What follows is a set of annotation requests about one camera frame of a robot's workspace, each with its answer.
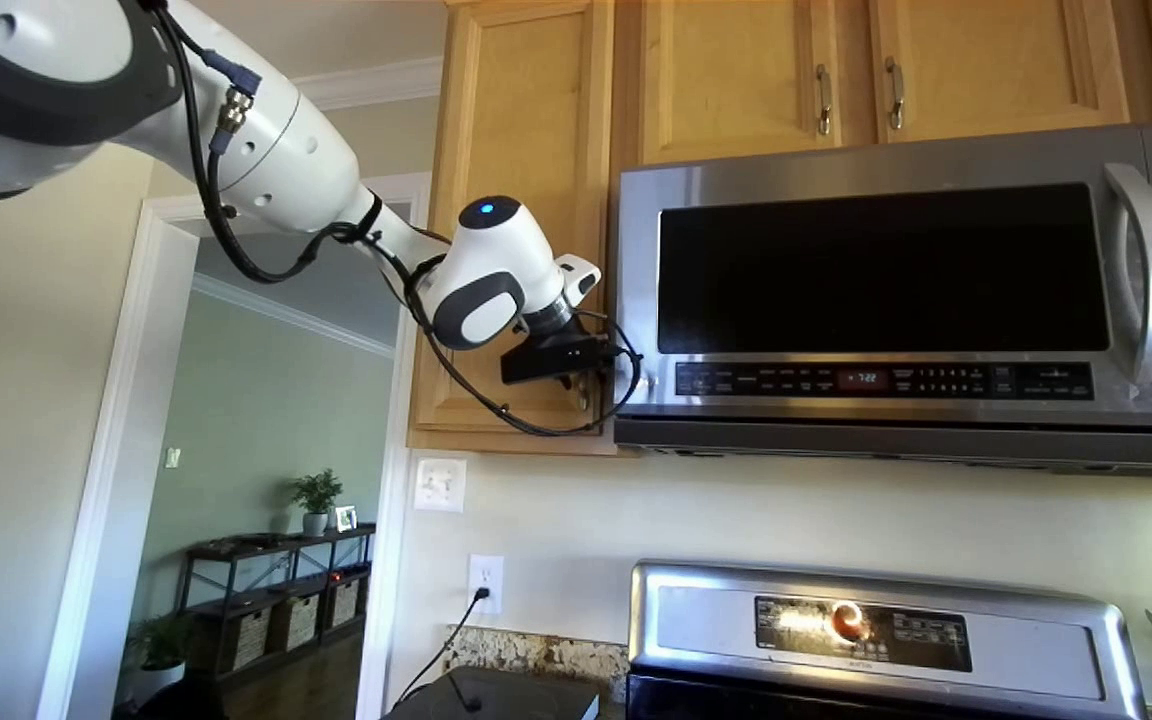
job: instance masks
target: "stove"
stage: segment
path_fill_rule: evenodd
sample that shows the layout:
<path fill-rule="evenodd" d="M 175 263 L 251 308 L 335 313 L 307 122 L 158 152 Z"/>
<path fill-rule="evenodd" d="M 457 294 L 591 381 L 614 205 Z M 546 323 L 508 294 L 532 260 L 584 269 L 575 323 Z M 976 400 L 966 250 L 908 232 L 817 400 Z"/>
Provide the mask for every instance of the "stove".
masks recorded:
<path fill-rule="evenodd" d="M 628 720 L 1139 720 L 1112 603 L 999 582 L 643 561 Z"/>

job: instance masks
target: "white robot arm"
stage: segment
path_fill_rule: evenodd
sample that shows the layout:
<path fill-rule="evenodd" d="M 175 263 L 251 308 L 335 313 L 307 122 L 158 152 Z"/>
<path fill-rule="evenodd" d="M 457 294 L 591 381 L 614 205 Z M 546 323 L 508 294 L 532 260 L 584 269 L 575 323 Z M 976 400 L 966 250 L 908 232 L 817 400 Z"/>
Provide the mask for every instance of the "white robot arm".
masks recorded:
<path fill-rule="evenodd" d="M 279 228 L 353 222 L 367 240 L 359 247 L 433 269 L 414 294 L 443 348 L 479 348 L 512 323 L 573 323 L 599 271 L 581 255 L 557 260 L 522 205 L 467 205 L 453 247 L 414 232 L 367 190 L 342 137 L 260 50 L 189 0 L 144 5 L 0 0 L 0 197 L 60 175 L 101 143 L 128 143 Z"/>

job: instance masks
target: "microwave window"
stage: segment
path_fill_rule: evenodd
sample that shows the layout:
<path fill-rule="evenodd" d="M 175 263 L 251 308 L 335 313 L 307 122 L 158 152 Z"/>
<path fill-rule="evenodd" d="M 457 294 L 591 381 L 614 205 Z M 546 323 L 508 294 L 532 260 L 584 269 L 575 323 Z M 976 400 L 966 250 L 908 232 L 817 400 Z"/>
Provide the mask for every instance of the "microwave window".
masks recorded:
<path fill-rule="evenodd" d="M 662 351 L 1108 348 L 1083 185 L 658 211 Z"/>

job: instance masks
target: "microwave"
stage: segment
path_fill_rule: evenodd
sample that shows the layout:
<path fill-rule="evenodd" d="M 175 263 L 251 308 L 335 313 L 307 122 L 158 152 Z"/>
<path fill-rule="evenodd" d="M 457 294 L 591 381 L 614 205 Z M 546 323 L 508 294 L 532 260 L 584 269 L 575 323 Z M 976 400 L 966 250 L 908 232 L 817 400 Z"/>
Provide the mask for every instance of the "microwave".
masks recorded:
<path fill-rule="evenodd" d="M 620 175 L 613 434 L 1152 463 L 1152 122 Z"/>

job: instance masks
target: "ceiling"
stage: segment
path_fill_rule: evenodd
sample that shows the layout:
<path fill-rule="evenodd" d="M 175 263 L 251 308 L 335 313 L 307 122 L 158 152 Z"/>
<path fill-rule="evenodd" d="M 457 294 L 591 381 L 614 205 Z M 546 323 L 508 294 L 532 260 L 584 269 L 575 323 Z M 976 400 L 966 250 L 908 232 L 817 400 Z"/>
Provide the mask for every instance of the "ceiling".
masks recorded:
<path fill-rule="evenodd" d="M 290 78 L 367 71 L 376 65 L 426 60 L 443 50 L 443 0 L 194 0 L 212 20 L 251 43 Z M 283 282 L 245 279 L 200 222 L 200 279 L 279 305 L 326 326 L 393 343 L 397 300 L 365 250 L 324 244 L 321 260 Z M 264 269 L 289 269 L 304 240 L 264 222 L 237 222 Z"/>

